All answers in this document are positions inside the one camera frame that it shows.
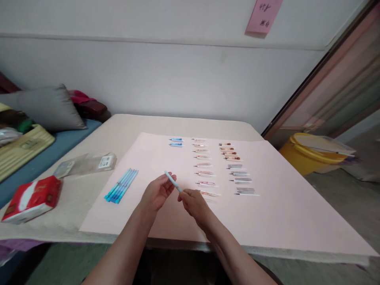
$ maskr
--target yellow bucket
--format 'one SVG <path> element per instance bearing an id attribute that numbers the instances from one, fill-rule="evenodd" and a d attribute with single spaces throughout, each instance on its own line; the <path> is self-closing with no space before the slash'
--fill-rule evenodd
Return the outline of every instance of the yellow bucket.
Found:
<path id="1" fill-rule="evenodd" d="M 324 166 L 340 163 L 347 158 L 347 156 L 342 154 L 318 152 L 312 148 L 308 148 L 296 139 L 298 136 L 313 135 L 296 133 L 290 137 L 289 141 L 279 152 L 302 176 L 323 168 Z"/>

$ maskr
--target person's right hand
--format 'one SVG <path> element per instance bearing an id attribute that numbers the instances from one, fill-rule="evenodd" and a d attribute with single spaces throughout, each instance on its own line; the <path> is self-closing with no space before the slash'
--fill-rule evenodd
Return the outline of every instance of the person's right hand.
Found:
<path id="1" fill-rule="evenodd" d="M 204 231 L 207 223 L 213 214 L 207 205 L 202 194 L 198 190 L 184 189 L 179 192 L 178 202 L 183 203 L 183 207 L 197 222 L 198 226 Z"/>

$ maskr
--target blue pen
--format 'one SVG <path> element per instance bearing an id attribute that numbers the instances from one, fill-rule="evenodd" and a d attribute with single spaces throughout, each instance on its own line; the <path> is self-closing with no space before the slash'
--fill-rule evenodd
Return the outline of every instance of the blue pen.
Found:
<path id="1" fill-rule="evenodd" d="M 170 146 L 177 146 L 177 147 L 183 147 L 184 145 L 182 143 L 171 143 Z"/>
<path id="2" fill-rule="evenodd" d="M 177 190 L 178 190 L 179 192 L 182 192 L 182 189 L 179 188 L 179 186 L 178 186 L 177 183 L 174 181 L 174 179 L 170 176 L 170 174 L 169 174 L 167 171 L 164 171 L 164 172 L 165 172 L 166 176 L 169 177 L 169 180 L 173 183 L 174 187 L 177 188 Z"/>
<path id="3" fill-rule="evenodd" d="M 129 186 L 132 184 L 133 180 L 135 179 L 136 175 L 139 173 L 137 170 L 135 175 L 131 178 L 131 180 L 128 182 L 127 187 L 124 188 L 123 192 L 119 195 L 119 197 L 116 199 L 115 203 L 120 203 L 121 198 L 124 196 L 125 192 L 128 190 Z"/>
<path id="4" fill-rule="evenodd" d="M 124 180 L 122 184 L 120 184 L 120 187 L 118 188 L 118 190 L 111 196 L 111 202 L 112 202 L 112 200 L 116 199 L 116 197 L 123 191 L 123 188 L 125 187 L 125 185 L 127 185 L 128 181 L 131 179 L 131 177 L 134 175 L 135 172 L 136 172 L 136 170 L 133 169 L 129 173 L 128 178 L 126 180 Z"/>
<path id="5" fill-rule="evenodd" d="M 112 194 L 107 198 L 107 202 L 111 200 L 111 198 L 115 195 L 117 191 L 122 187 L 122 185 L 131 177 L 131 174 L 133 173 L 133 170 L 131 170 L 127 176 L 124 177 L 123 181 L 115 188 L 115 190 L 112 192 Z"/>
<path id="6" fill-rule="evenodd" d="M 183 142 L 182 138 L 172 138 L 169 141 L 175 141 L 175 142 L 178 142 L 178 143 L 182 143 Z"/>
<path id="7" fill-rule="evenodd" d="M 133 170 L 131 175 L 129 176 L 129 178 L 124 181 L 123 185 L 119 188 L 119 190 L 112 196 L 111 198 L 111 202 L 113 203 L 116 203 L 116 200 L 118 199 L 118 197 L 120 196 L 120 194 L 124 191 L 124 189 L 127 187 L 127 185 L 129 184 L 130 181 L 132 181 L 132 179 L 135 177 L 135 174 L 136 174 L 137 170 Z"/>
<path id="8" fill-rule="evenodd" d="M 112 193 L 114 192 L 114 190 L 116 189 L 117 186 L 119 186 L 119 184 L 123 181 L 123 179 L 129 174 L 129 172 L 131 171 L 131 169 L 129 168 L 126 173 L 124 173 L 124 175 L 119 179 L 119 181 L 115 184 L 115 186 L 111 189 L 110 192 L 108 192 L 108 194 L 106 196 L 104 196 L 104 199 L 107 199 L 109 198 Z"/>

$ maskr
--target hand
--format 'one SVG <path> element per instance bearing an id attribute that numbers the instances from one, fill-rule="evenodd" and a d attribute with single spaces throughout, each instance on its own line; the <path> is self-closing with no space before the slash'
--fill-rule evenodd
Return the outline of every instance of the hand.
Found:
<path id="1" fill-rule="evenodd" d="M 177 180 L 176 175 L 171 175 L 171 177 L 174 181 Z M 157 212 L 161 209 L 173 189 L 173 183 L 171 183 L 166 174 L 163 174 L 149 183 L 141 198 L 140 204 Z"/>
<path id="2" fill-rule="evenodd" d="M 213 212 L 207 205 L 201 192 L 198 190 L 184 189 L 182 192 L 179 192 L 178 202 L 181 201 L 185 210 L 204 231 L 208 227 L 208 221 L 213 215 Z"/>

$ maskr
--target red tissue package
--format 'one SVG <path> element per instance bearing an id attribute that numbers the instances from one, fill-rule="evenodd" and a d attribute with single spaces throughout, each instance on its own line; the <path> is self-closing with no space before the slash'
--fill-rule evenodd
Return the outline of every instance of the red tissue package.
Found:
<path id="1" fill-rule="evenodd" d="M 61 191 L 61 180 L 55 176 L 21 185 L 2 222 L 21 224 L 53 209 Z"/>

